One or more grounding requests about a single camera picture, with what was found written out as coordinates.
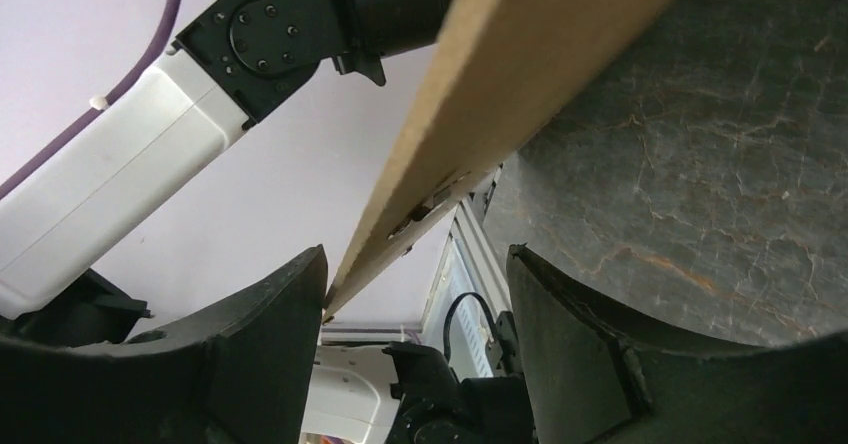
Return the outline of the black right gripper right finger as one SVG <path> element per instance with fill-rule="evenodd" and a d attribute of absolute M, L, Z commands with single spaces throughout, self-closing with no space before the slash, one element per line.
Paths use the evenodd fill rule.
<path fill-rule="evenodd" d="M 506 262 L 543 443 L 843 443 L 847 336 L 762 347 L 641 313 L 523 245 Z"/>

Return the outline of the brown backing board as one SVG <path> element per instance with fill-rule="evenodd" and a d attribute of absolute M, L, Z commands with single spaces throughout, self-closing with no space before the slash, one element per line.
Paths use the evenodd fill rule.
<path fill-rule="evenodd" d="M 673 0 L 453 0 L 325 300 L 334 316 Z"/>

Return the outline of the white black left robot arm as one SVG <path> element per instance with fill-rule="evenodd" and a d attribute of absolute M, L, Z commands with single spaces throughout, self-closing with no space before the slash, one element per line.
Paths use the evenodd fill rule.
<path fill-rule="evenodd" d="M 93 264 L 330 59 L 376 84 L 433 43 L 451 0 L 216 0 L 123 96 L 1 188 L 5 443 L 390 443 L 410 342 L 319 345 L 328 276 L 310 247 L 255 284 L 134 337 L 145 312 Z"/>

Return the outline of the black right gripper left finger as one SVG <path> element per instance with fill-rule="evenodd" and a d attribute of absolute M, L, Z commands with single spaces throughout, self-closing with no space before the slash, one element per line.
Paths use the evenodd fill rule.
<path fill-rule="evenodd" d="M 322 246 L 191 315 L 76 348 L 1 340 L 5 443 L 295 443 L 317 347 Z"/>

